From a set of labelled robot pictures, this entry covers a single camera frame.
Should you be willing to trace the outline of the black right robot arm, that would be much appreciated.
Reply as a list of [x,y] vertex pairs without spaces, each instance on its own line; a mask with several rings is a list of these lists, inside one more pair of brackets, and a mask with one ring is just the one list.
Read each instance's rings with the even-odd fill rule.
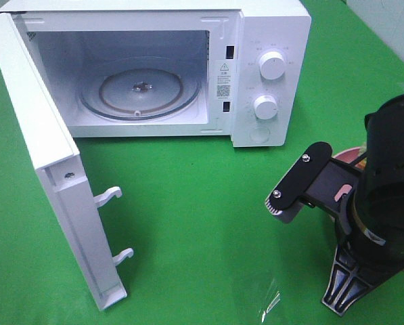
[[338,315],[404,270],[404,95],[365,117],[365,162],[332,158],[316,143],[300,159],[305,184],[297,200],[326,210],[338,245],[323,303]]

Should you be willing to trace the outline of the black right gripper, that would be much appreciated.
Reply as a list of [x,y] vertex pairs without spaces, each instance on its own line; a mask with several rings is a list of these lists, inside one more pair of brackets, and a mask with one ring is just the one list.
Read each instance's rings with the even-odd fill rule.
[[321,302],[343,316],[388,280],[376,269],[404,268],[404,161],[369,160],[360,171],[330,159],[305,197],[335,218],[338,246]]

